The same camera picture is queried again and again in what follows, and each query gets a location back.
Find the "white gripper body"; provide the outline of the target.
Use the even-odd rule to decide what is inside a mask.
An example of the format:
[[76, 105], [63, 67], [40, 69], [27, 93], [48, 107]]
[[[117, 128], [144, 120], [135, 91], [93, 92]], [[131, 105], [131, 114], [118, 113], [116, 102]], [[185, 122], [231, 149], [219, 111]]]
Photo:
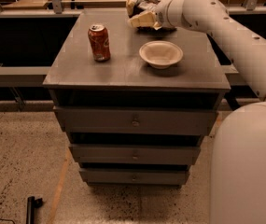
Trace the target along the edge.
[[156, 8], [156, 19], [162, 28], [189, 28], [189, 23], [183, 15], [185, 0], [161, 0]]

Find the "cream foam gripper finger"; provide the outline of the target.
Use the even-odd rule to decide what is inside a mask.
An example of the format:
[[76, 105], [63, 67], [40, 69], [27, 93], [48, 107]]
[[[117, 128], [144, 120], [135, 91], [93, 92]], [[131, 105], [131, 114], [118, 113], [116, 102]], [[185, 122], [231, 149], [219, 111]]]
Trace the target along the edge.
[[132, 16], [129, 18], [129, 24], [134, 28], [153, 28], [155, 30], [161, 28], [156, 14], [152, 11], [143, 11], [140, 14]]

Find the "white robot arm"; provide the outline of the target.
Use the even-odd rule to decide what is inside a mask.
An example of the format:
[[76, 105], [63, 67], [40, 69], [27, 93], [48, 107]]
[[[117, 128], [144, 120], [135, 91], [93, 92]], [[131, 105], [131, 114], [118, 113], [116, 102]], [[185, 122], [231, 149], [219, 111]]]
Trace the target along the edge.
[[127, 0], [133, 27], [182, 27], [210, 35], [258, 101], [230, 113], [211, 160], [210, 224], [266, 224], [266, 39], [218, 0]]

